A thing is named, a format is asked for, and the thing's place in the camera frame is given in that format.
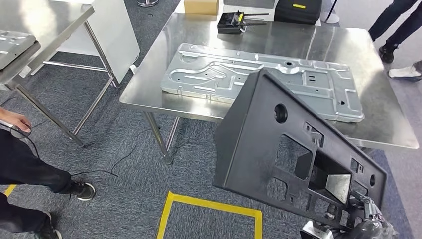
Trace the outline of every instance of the black plastic panel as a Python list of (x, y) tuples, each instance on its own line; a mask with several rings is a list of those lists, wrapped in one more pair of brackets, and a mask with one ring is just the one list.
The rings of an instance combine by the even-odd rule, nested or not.
[[(386, 172), (278, 77), (274, 69), (249, 75), (215, 134), (213, 184), (336, 228), (352, 184), (381, 207)], [(327, 190), (337, 176), (348, 178), (338, 185), (343, 200)], [(329, 204), (337, 207), (334, 220), (324, 217)]]

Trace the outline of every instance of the black plastic part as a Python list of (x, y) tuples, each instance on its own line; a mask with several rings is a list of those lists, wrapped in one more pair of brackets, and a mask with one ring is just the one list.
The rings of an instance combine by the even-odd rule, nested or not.
[(258, 14), (245, 14), (244, 12), (228, 12), (223, 13), (220, 21), (218, 22), (218, 32), (220, 34), (241, 34), (245, 31), (246, 26), (259, 26), (266, 25), (266, 23), (244, 23), (245, 16), (264, 16), (268, 13)]
[[(367, 189), (368, 196), (380, 208), (387, 174), (283, 86), (279, 77), (283, 77), (279, 71), (265, 68), (249, 75), (215, 133), (217, 163), (213, 185), (349, 230), (340, 225), (347, 202), (342, 203), (327, 192), (328, 175), (350, 175), (350, 185), (356, 182)], [(291, 139), (308, 152), (297, 158), (294, 170), (276, 165), (281, 138)], [(353, 163), (358, 163), (358, 170), (353, 169)], [(373, 186), (371, 177), (376, 179)], [(284, 195), (279, 198), (270, 197), (277, 193), (268, 187), (274, 180), (285, 185)], [(296, 202), (303, 198), (301, 195), (307, 195), (306, 204), (298, 207)], [(317, 208), (321, 210), (320, 202), (336, 207), (333, 220), (324, 217), (328, 206), (322, 214), (316, 212)]]
[(322, 0), (279, 0), (274, 21), (315, 25), (321, 9)]

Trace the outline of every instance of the person's leg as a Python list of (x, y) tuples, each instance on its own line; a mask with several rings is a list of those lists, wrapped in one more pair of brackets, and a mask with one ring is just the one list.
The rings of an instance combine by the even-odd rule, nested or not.
[(9, 204), (3, 193), (0, 193), (0, 229), (12, 233), (33, 232), (40, 239), (62, 238), (53, 228), (49, 214)]
[(394, 0), (369, 29), (372, 40), (375, 41), (384, 34), (397, 18), (409, 10), (416, 2), (417, 0)]
[(422, 2), (412, 14), (397, 28), (385, 42), (388, 46), (398, 46), (422, 26)]
[(95, 189), (88, 183), (75, 183), (71, 175), (46, 164), (36, 157), (29, 146), (0, 129), (0, 178), (20, 184), (44, 185), (54, 193), (74, 194), (80, 200), (90, 200)]

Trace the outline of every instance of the trouser leg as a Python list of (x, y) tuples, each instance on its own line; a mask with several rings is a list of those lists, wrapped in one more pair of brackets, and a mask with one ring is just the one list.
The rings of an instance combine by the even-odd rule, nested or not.
[(0, 184), (47, 186), (54, 193), (67, 193), (73, 185), (71, 175), (46, 164), (29, 146), (0, 129)]
[(41, 229), (46, 217), (42, 211), (9, 204), (6, 195), (0, 193), (0, 229), (13, 233), (36, 232)]
[(372, 40), (375, 41), (384, 34), (397, 18), (409, 10), (416, 2), (417, 0), (394, 0), (378, 17), (371, 29), (369, 29)]
[(418, 30), (422, 26), (422, 2), (419, 3), (418, 8), (403, 22), (402, 25), (397, 28), (396, 32), (391, 35), (387, 41), (385, 42), (386, 45), (390, 46), (398, 46), (400, 45), (406, 38), (412, 35), (416, 30)]

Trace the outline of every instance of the cardboard box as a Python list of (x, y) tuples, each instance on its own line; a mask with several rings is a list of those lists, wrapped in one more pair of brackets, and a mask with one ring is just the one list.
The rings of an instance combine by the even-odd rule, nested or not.
[(185, 0), (186, 14), (218, 15), (219, 0)]

